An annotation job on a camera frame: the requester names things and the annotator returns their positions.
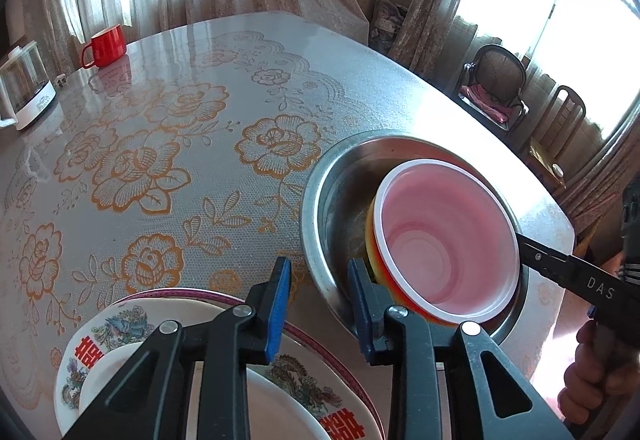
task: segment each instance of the decorated plate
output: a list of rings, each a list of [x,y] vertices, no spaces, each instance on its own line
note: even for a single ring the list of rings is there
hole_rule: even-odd
[[[117,302],[82,326],[67,345],[56,377],[54,409],[61,433],[78,418],[82,384],[98,359],[124,344],[143,341],[167,319],[184,326],[213,319],[223,309],[212,301],[235,305],[241,300],[204,290],[155,290]],[[274,362],[251,369],[293,396],[332,439],[384,438],[380,418],[353,375],[292,325],[286,325]]]

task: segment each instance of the red chinese character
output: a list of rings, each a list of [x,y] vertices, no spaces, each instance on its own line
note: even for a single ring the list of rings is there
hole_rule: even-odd
[[[76,348],[76,357],[89,369],[91,369],[103,355],[104,353],[100,351],[100,348],[95,345],[89,336],[82,339]]]
[[[318,422],[332,440],[356,440],[364,438],[364,428],[358,424],[353,413],[348,409],[341,409]]]

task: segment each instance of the stainless steel basin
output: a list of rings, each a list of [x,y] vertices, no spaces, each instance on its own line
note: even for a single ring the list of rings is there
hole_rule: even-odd
[[[364,223],[367,208],[385,175],[415,158],[438,158],[474,172],[460,157],[408,133],[379,130],[351,136],[329,149],[309,177],[300,211],[302,249],[318,290],[337,319],[355,333],[346,268],[351,258],[366,258]],[[504,198],[484,182],[520,230]],[[520,267],[518,288],[507,308],[482,326],[497,343],[515,325],[527,293],[529,271]]]

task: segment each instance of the person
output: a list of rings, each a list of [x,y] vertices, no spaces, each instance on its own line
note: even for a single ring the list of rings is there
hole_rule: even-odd
[[[630,397],[640,384],[637,362],[626,364],[605,377],[604,366],[593,352],[594,335],[593,320],[587,321],[578,330],[575,362],[564,372],[565,387],[558,394],[560,411],[574,424],[586,422],[590,410],[602,403],[604,394]]]

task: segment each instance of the screw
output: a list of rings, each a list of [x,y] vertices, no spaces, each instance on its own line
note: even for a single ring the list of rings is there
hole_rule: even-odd
[[[395,319],[402,319],[403,317],[407,317],[409,311],[404,306],[390,306],[387,309],[388,314]]]
[[[173,334],[178,331],[178,323],[175,321],[164,321],[160,323],[161,334]]]
[[[249,317],[254,312],[254,309],[249,305],[234,306],[233,313],[236,317]]]
[[[482,328],[476,322],[465,321],[462,323],[462,331],[467,335],[471,335],[471,336],[478,335],[481,330]]]

